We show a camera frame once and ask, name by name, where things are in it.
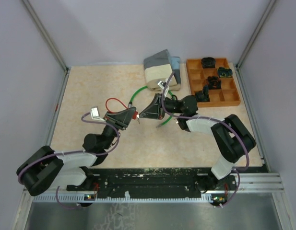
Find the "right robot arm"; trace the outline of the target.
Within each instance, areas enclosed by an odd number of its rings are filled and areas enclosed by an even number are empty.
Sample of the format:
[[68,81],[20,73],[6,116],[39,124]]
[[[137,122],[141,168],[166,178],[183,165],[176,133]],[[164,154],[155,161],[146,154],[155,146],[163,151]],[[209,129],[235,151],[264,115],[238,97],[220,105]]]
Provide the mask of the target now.
[[177,119],[179,127],[184,131],[213,136],[221,156],[211,168],[212,175],[208,182],[211,188],[218,190],[225,185],[225,177],[241,157],[246,157],[245,167],[249,166],[249,152],[256,146],[256,141],[237,115],[231,114],[220,120],[200,116],[197,111],[197,100],[193,95],[178,100],[157,93],[152,102],[139,113],[139,117],[161,120],[168,114]]

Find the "red cable seal lock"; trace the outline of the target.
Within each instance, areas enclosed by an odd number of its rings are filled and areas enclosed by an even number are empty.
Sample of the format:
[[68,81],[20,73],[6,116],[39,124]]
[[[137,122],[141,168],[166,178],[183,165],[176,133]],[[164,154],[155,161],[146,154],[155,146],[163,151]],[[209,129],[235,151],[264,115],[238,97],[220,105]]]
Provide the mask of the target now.
[[[115,97],[111,97],[111,98],[108,98],[105,102],[105,108],[107,109],[108,112],[113,113],[113,111],[111,111],[107,105],[110,100],[115,100],[115,101],[119,102],[125,109],[127,109],[127,106],[120,99],[115,98]],[[138,112],[135,111],[134,115],[132,116],[132,119],[136,120],[137,115],[138,115]]]

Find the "green cable lock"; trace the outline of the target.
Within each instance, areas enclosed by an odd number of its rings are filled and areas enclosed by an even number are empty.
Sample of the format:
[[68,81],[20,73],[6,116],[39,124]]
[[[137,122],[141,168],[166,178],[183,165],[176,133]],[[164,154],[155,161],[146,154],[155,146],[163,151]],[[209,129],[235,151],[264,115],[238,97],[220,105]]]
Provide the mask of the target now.
[[[135,97],[143,90],[147,89],[147,86],[143,86],[140,89],[138,89],[131,97],[129,103],[128,103],[128,108],[132,107],[133,101],[135,99]],[[170,90],[168,91],[168,93],[170,94],[171,98],[174,100],[177,100],[177,96],[174,95]],[[165,124],[167,124],[170,120],[172,119],[172,116],[170,116],[169,118],[167,118],[164,122],[160,123],[158,126],[156,126],[156,128],[160,128],[162,126],[164,126]]]

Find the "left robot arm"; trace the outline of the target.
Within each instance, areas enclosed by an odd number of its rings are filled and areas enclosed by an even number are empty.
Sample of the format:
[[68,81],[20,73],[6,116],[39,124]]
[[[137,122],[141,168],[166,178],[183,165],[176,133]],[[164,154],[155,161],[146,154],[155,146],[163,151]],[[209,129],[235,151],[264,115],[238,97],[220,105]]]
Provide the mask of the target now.
[[125,130],[136,114],[136,107],[110,113],[101,117],[97,107],[91,108],[81,120],[103,125],[101,134],[87,134],[80,150],[54,151],[45,145],[38,149],[16,171],[18,182],[31,196],[60,186],[79,186],[84,190],[93,187],[94,178],[88,167],[100,165],[119,144],[120,132]]

